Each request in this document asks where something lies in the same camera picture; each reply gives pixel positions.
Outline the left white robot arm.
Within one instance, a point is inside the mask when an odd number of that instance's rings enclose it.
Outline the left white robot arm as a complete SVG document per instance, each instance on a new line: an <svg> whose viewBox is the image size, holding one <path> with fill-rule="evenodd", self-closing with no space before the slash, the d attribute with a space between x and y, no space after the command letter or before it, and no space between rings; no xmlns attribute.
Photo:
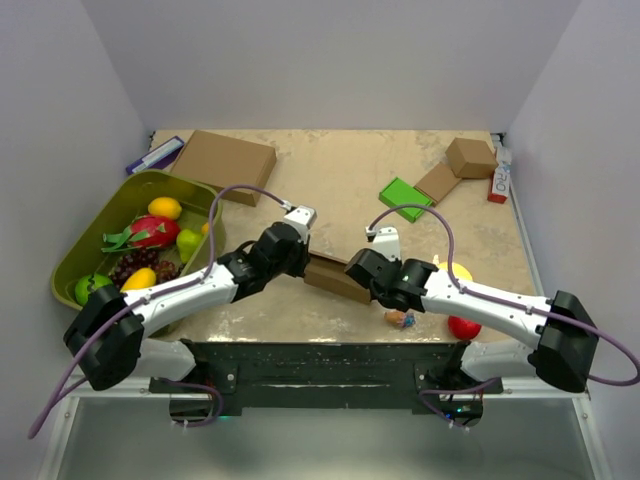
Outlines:
<svg viewBox="0 0 640 480"><path fill-rule="evenodd" d="M124 293L112 285L101 287L65 333L65 345L91 387L107 390L133 374L143 342L161 328L255 295L280 275L302 277L309 263L310 230L293 220L275 222L249 251L224 254L185 277Z"/></svg>

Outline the brown cardboard box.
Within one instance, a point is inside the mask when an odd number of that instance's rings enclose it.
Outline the brown cardboard box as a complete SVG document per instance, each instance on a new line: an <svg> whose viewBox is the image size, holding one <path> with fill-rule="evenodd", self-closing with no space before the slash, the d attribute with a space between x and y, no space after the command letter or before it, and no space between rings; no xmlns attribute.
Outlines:
<svg viewBox="0 0 640 480"><path fill-rule="evenodd" d="M345 260L314 251L309 251L309 257L305 284L361 304L371 302L370 292L345 273Z"/></svg>

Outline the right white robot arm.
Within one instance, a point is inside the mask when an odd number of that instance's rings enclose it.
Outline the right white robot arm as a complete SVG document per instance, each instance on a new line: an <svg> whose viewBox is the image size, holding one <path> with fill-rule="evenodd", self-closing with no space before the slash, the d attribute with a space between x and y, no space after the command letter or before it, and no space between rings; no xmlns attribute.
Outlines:
<svg viewBox="0 0 640 480"><path fill-rule="evenodd" d="M459 317L509 337L495 347L468 346L445 369L448 386L469 392L480 381L514 375L517 363L547 384L581 393L593 363L598 338L580 300L558 291L555 297L518 295L462 279L417 259L389 260L365 248L345 273L387 309L415 310Z"/></svg>

